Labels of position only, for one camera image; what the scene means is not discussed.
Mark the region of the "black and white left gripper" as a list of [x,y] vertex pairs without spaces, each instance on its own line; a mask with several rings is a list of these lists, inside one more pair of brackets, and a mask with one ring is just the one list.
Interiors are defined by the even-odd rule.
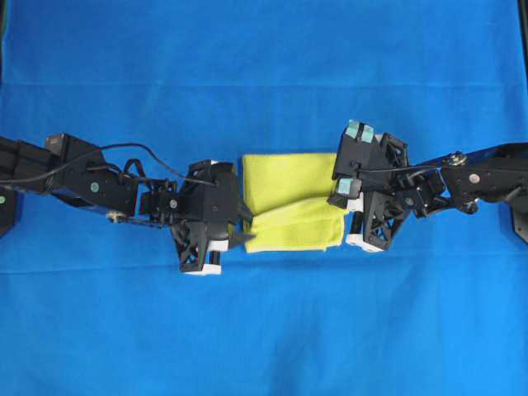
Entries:
[[[238,202],[238,217],[251,224],[252,211],[243,200]],[[251,233],[234,232],[224,223],[183,220],[171,227],[171,235],[177,249],[180,272],[193,276],[220,275],[219,257],[228,248],[235,248],[256,237]]]

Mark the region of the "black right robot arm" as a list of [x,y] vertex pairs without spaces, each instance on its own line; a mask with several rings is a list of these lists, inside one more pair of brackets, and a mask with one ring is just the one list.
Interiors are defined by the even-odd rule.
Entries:
[[405,144],[351,141],[339,148],[332,178],[329,204],[353,214],[346,242],[367,252],[387,250],[409,215],[472,215],[481,200],[507,204],[514,233],[527,239],[526,144],[454,152],[412,166]]

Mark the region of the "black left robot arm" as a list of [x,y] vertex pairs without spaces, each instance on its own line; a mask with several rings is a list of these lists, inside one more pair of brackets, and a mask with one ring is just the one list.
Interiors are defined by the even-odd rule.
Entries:
[[252,211],[239,190],[233,163],[192,163],[173,179],[147,177],[137,158],[123,167],[106,161],[104,148],[70,134],[54,134],[39,147],[1,139],[1,234],[19,217],[21,194],[49,195],[113,224],[170,230],[180,272],[218,275],[220,255],[254,239],[239,231]]

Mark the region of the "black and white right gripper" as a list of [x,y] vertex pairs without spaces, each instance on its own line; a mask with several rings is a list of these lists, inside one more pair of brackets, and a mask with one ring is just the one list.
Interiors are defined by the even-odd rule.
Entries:
[[405,210],[394,196],[377,191],[361,192],[361,186],[360,179],[339,178],[328,203],[353,213],[346,244],[365,252],[386,251],[409,210]]

